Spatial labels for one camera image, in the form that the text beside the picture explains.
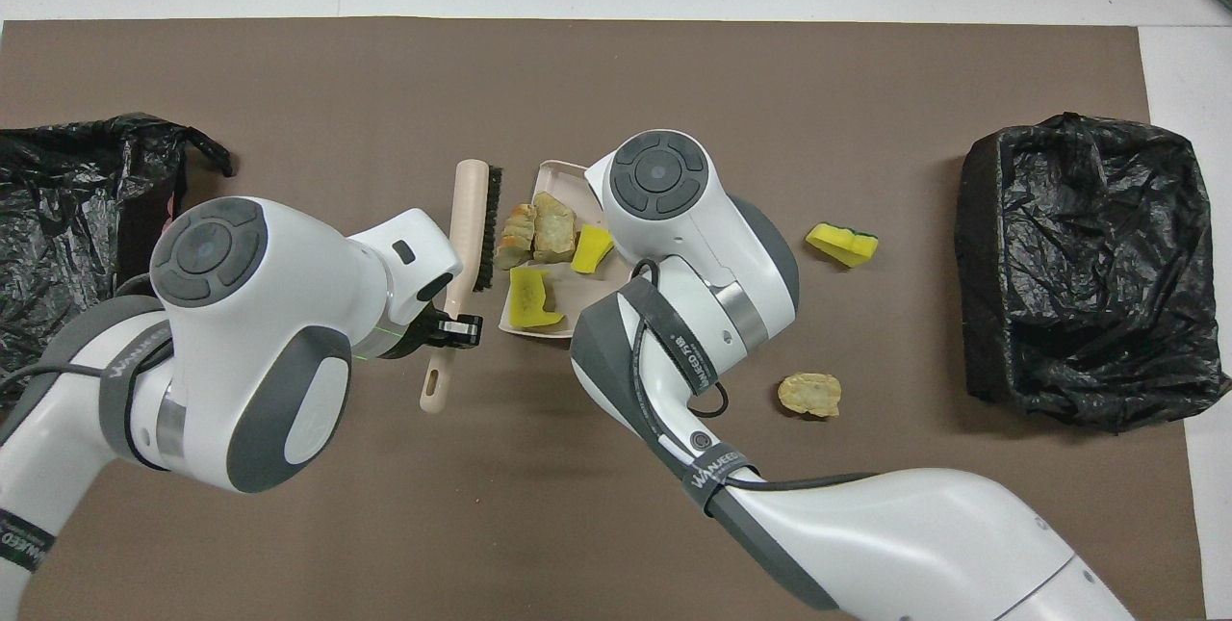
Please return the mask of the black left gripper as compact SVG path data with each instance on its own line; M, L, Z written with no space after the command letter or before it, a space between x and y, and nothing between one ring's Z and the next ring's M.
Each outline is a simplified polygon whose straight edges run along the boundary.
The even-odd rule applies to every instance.
M469 314L451 317L432 299L452 277L437 277L428 283L428 299L418 299L404 283L389 278L384 309L372 331L363 339L363 359L400 359L428 345L435 349L474 349L480 344L483 319ZM409 302L415 317L395 320L395 302Z

